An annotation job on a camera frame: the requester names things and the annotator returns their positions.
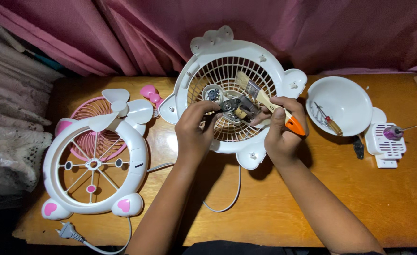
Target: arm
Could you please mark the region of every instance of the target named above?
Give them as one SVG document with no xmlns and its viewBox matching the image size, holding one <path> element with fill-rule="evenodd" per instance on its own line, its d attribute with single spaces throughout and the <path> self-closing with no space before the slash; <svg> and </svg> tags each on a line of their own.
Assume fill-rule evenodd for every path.
<svg viewBox="0 0 417 255">
<path fill-rule="evenodd" d="M 177 161 L 137 227 L 125 254 L 166 254 L 185 210 L 197 167 L 213 139 L 213 127 L 222 114 L 208 115 L 206 128 L 199 125 L 206 112 L 219 110 L 211 101 L 191 104 L 175 126 Z"/>
<path fill-rule="evenodd" d="M 309 133 L 303 106 L 295 99 L 279 97 L 271 102 L 289 109 Z M 332 254 L 384 253 L 366 226 L 296 157 L 302 138 L 285 130 L 285 112 L 276 109 L 265 148 L 314 233 Z"/>
</svg>

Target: pink curtain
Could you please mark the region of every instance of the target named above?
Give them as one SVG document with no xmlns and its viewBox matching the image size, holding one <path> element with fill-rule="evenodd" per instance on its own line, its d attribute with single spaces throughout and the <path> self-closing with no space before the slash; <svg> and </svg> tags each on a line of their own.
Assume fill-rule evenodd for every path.
<svg viewBox="0 0 417 255">
<path fill-rule="evenodd" d="M 417 70 L 417 1 L 0 0 L 0 24 L 82 75 L 169 75 L 222 25 L 308 74 Z"/>
</svg>

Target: brush bristles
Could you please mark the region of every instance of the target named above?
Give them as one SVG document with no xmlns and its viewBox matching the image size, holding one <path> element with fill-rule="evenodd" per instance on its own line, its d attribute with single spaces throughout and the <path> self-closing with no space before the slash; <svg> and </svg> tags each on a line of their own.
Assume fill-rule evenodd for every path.
<svg viewBox="0 0 417 255">
<path fill-rule="evenodd" d="M 242 71 L 237 72 L 237 77 L 235 78 L 235 83 L 238 84 L 240 87 L 246 89 L 248 82 L 251 79 L 246 75 L 246 73 Z"/>
</svg>

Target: electrical plug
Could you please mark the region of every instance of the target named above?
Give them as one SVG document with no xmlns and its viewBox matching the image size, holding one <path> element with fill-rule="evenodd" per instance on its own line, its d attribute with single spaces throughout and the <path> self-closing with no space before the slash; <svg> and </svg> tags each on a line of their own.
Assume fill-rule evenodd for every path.
<svg viewBox="0 0 417 255">
<path fill-rule="evenodd" d="M 85 241 L 84 237 L 82 237 L 78 232 L 76 232 L 75 226 L 73 226 L 71 222 L 65 223 L 61 221 L 60 223 L 64 225 L 64 227 L 61 230 L 56 229 L 60 237 L 66 239 L 72 238 L 76 241 L 80 241 L 81 243 Z"/>
</svg>

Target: hand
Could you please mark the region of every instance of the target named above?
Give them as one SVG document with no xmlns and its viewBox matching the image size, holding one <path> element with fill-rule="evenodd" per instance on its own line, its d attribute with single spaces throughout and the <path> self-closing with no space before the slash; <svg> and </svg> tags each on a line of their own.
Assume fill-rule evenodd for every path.
<svg viewBox="0 0 417 255">
<path fill-rule="evenodd" d="M 221 107 L 212 101 L 200 101 L 190 104 L 183 112 L 175 125 L 178 141 L 177 162 L 194 167 L 200 164 L 213 140 L 215 123 L 223 115 L 222 113 L 205 115 L 205 113 L 219 109 Z M 199 126 L 204 120 L 205 126 L 202 129 Z"/>
<path fill-rule="evenodd" d="M 281 105 L 292 113 L 298 122 L 305 129 L 306 136 L 309 135 L 308 124 L 303 106 L 294 98 L 272 97 L 270 102 Z M 285 127 L 285 111 L 282 108 L 275 109 L 273 115 L 268 110 L 262 109 L 262 113 L 256 116 L 251 125 L 257 125 L 262 120 L 271 116 L 270 130 L 265 137 L 265 150 L 270 156 L 273 164 L 280 168 L 292 164 L 297 160 L 295 151 L 300 142 L 306 136 L 300 136 Z"/>
</svg>

